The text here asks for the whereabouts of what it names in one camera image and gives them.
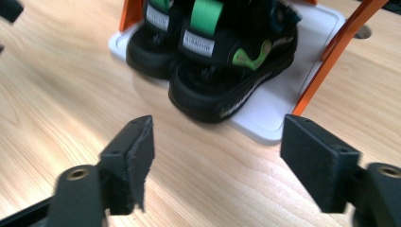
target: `wood grain surface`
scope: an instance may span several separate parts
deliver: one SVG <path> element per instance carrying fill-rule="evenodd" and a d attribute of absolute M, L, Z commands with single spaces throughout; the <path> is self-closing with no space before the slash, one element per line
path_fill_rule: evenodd
<path fill-rule="evenodd" d="M 111 226 L 351 226 L 324 215 L 280 158 L 227 122 L 192 121 L 166 85 L 115 59 L 109 38 L 123 1 L 22 1 L 0 22 L 0 218 L 52 195 L 67 168 L 95 164 L 131 119 L 151 114 L 156 159 L 146 213 Z M 349 16 L 358 2 L 322 0 Z M 306 108 L 363 152 L 361 165 L 401 162 L 401 17 L 381 10 L 353 40 Z"/>

